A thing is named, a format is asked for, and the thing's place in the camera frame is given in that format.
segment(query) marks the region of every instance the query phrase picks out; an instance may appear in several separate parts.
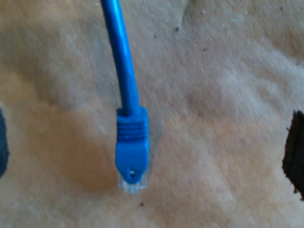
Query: cable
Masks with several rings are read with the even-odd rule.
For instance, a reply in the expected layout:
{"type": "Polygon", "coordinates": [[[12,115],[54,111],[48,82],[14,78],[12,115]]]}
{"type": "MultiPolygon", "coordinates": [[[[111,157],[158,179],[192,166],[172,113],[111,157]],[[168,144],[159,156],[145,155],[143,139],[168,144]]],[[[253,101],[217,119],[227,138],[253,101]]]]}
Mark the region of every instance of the cable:
{"type": "Polygon", "coordinates": [[[139,106],[132,58],[119,0],[101,0],[119,81],[122,108],[117,110],[115,164],[118,186],[127,193],[147,188],[149,126],[139,106]]]}

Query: blue ethernet cable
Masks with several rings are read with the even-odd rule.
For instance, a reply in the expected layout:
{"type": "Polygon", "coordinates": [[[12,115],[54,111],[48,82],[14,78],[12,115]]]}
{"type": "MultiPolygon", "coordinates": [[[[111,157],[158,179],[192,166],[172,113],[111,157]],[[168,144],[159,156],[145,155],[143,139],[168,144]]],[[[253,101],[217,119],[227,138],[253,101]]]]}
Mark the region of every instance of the blue ethernet cable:
{"type": "Polygon", "coordinates": [[[149,128],[146,108],[140,107],[124,18],[119,0],[101,0],[119,82],[122,108],[117,110],[115,163],[118,185],[127,193],[147,188],[149,128]]]}

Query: blue cable jacket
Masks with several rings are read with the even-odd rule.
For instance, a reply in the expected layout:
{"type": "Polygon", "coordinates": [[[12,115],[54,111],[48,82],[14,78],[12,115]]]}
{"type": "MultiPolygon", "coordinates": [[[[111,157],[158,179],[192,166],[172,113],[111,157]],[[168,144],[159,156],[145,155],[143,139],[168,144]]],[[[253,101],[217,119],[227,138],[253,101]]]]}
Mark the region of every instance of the blue cable jacket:
{"type": "Polygon", "coordinates": [[[123,115],[138,114],[140,110],[138,92],[119,0],[101,0],[101,4],[118,76],[123,115]]]}

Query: blue cable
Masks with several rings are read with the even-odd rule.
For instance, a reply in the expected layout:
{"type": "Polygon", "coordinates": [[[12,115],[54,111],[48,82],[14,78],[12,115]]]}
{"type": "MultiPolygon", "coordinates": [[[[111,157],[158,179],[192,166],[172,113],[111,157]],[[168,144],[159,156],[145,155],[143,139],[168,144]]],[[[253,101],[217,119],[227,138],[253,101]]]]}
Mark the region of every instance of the blue cable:
{"type": "Polygon", "coordinates": [[[146,188],[149,128],[146,108],[139,106],[128,37],[119,0],[101,0],[119,81],[122,108],[117,110],[115,163],[119,186],[138,193],[146,188]]]}
{"type": "Polygon", "coordinates": [[[123,114],[139,112],[139,99],[124,18],[119,0],[102,0],[104,18],[118,76],[123,114]]]}

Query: fabric surface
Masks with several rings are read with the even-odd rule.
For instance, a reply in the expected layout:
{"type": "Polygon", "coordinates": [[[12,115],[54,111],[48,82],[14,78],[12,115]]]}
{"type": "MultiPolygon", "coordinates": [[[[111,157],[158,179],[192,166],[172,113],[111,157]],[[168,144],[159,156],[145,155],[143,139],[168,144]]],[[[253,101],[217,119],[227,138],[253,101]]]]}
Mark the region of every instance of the fabric surface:
{"type": "Polygon", "coordinates": [[[304,2],[121,5],[149,111],[148,189],[117,188],[120,97],[100,3],[3,0],[0,227],[303,227],[281,167],[304,108],[304,2]]]}

